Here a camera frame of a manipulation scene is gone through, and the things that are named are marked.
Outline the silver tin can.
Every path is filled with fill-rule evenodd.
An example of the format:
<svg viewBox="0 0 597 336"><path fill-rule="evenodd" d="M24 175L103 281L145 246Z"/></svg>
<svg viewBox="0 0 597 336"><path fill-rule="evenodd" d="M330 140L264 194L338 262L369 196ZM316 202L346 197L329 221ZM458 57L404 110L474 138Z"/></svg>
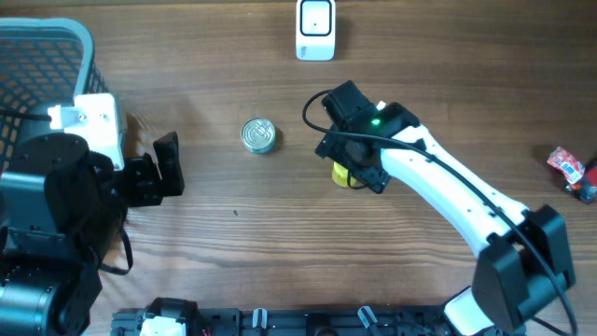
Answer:
<svg viewBox="0 0 597 336"><path fill-rule="evenodd" d="M276 128L269 119L249 119L242 127L245 148L254 154L267 154L276 144Z"/></svg>

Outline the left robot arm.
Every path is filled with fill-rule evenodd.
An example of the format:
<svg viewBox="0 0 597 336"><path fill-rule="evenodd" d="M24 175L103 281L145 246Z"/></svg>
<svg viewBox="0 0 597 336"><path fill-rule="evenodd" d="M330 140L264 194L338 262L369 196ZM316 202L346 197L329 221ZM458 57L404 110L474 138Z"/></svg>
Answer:
<svg viewBox="0 0 597 336"><path fill-rule="evenodd" d="M34 126L1 175L1 332L80 335L103 289L100 274L126 275L134 264L129 209L184 191L178 135L166 133L153 155L116 170L85 137L51 130L44 105L25 118Z"/></svg>

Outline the red tissue pack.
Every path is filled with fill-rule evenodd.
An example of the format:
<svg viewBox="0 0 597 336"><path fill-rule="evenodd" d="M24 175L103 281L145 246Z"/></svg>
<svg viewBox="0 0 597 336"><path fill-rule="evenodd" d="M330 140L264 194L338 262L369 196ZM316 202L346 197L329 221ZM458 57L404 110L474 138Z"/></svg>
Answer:
<svg viewBox="0 0 597 336"><path fill-rule="evenodd" d="M569 184L577 183L585 173L584 165L563 147L556 147L550 153L547 164L559 170Z"/></svg>

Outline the yellow mentos bottle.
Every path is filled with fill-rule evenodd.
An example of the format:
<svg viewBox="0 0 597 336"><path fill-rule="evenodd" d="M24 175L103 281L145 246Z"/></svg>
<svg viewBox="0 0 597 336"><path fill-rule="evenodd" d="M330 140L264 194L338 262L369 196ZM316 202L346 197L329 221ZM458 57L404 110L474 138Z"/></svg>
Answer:
<svg viewBox="0 0 597 336"><path fill-rule="evenodd" d="M348 178L349 171L340 165L337 162L333 162L333 169L332 169L332 180L339 186L343 188L348 188L349 186L355 186L356 180L351 177Z"/></svg>

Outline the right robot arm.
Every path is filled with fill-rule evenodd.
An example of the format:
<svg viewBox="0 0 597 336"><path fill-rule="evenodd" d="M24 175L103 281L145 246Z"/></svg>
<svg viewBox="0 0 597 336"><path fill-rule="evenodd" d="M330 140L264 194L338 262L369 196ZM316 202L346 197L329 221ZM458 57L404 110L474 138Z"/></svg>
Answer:
<svg viewBox="0 0 597 336"><path fill-rule="evenodd" d="M440 309L456 335L490 329L513 333L559 301L578 333L566 295L576 275L566 225L552 207L531 210L507 197L456 160L408 109L372 103L348 80L316 93L332 124L315 152L346 171L349 189L382 193L391 179L409 186L463 237L477 264L469 287Z"/></svg>

